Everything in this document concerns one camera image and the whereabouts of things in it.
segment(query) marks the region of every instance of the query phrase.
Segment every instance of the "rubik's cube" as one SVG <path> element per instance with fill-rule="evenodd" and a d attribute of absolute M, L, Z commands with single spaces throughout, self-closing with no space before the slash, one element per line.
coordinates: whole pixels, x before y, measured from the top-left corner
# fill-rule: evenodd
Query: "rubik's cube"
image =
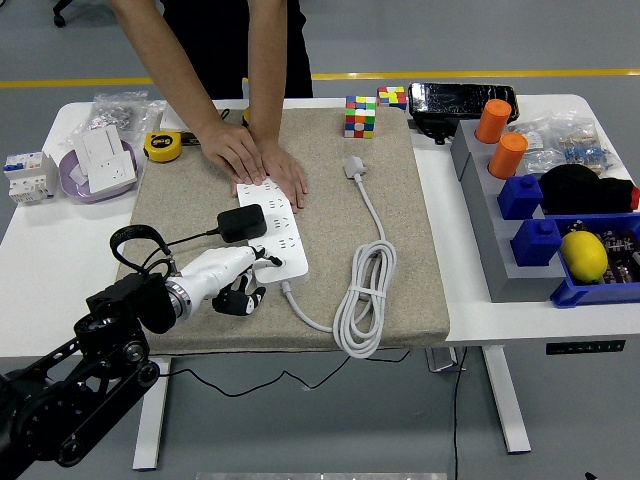
<path fill-rule="evenodd" d="M 404 87 L 378 87 L 379 107 L 398 107 L 407 109 L 407 94 Z"/>
<path fill-rule="evenodd" d="M 348 96 L 344 111 L 345 138 L 373 138 L 376 97 Z"/>

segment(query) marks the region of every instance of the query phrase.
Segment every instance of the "black chair wheel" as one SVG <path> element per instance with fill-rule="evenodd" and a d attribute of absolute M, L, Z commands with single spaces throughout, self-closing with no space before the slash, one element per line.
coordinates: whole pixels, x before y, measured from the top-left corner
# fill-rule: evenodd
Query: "black chair wheel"
<path fill-rule="evenodd" d="M 66 22 L 64 21 L 64 18 L 62 18 L 62 15 L 54 15 L 53 16 L 53 23 L 56 24 L 56 27 L 58 28 L 62 28 L 66 25 Z"/>

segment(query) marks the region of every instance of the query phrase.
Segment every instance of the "plastic bag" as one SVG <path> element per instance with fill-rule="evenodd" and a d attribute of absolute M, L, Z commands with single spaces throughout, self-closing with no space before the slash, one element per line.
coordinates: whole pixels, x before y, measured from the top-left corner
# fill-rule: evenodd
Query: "plastic bag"
<path fill-rule="evenodd" d="M 164 102 L 147 100 L 148 92 L 98 93 L 93 98 L 89 116 L 63 140 L 63 146 L 73 149 L 76 134 L 115 125 L 120 140 L 132 146 L 141 145 L 147 132 L 156 129 Z"/>
<path fill-rule="evenodd" d="M 540 176 L 557 165 L 579 163 L 601 175 L 621 163 L 601 144 L 595 120 L 576 112 L 549 112 L 534 121 L 513 124 L 509 130 L 523 134 L 529 141 L 522 159 L 527 173 Z"/>

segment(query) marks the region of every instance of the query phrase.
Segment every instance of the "human arm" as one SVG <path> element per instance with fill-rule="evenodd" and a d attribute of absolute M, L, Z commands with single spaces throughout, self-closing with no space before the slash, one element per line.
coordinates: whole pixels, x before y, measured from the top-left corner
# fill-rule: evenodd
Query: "human arm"
<path fill-rule="evenodd" d="M 220 119 L 189 58 L 155 0 L 110 0 L 142 64 L 200 141 L 207 158 L 238 183 L 259 184 L 266 173 L 251 134 Z"/>
<path fill-rule="evenodd" d="M 287 1 L 248 1 L 249 130 L 266 171 L 296 211 L 304 207 L 307 181 L 296 160 L 278 144 L 287 71 Z"/>

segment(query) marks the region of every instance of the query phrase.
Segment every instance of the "table leg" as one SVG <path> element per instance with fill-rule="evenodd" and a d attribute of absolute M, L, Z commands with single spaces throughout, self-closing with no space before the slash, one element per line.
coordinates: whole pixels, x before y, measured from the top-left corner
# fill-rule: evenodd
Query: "table leg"
<path fill-rule="evenodd" d="M 428 347 L 424 351 L 431 373 L 448 372 L 458 367 L 455 347 Z"/>
<path fill-rule="evenodd" d="M 153 357 L 151 360 L 158 364 L 161 374 L 169 373 L 171 367 L 170 357 Z M 167 396 L 168 383 L 168 377 L 159 378 L 142 400 L 142 413 L 140 414 L 140 426 L 138 427 L 136 453 L 133 457 L 133 470 L 155 470 L 158 465 L 162 417 L 164 415 L 164 401 Z"/>
<path fill-rule="evenodd" d="M 502 345 L 485 346 L 482 347 L 482 353 L 489 372 L 491 389 L 498 408 L 507 452 L 512 454 L 528 453 L 531 451 L 531 445 L 522 420 L 503 347 Z"/>

